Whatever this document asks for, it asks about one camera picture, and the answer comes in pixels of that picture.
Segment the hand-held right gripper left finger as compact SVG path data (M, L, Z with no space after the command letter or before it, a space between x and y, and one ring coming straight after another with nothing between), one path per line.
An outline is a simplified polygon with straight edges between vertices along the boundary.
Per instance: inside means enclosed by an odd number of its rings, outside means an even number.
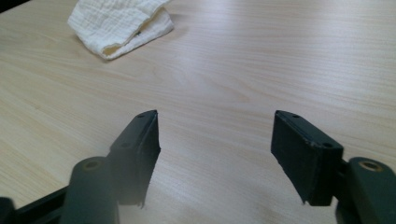
M150 110L135 116L107 155L119 204L144 206L160 152L158 112Z

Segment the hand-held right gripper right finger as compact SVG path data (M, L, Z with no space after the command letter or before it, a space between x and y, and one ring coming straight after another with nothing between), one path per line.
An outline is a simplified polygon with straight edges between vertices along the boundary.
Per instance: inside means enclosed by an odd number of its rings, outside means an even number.
M275 112L271 152L304 203L328 206L344 148L303 117Z

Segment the white cotton cloth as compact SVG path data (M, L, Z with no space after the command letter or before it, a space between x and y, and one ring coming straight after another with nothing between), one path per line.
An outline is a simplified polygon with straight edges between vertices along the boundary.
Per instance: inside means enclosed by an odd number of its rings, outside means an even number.
M114 60L174 29L172 0L78 0L68 25L92 53Z

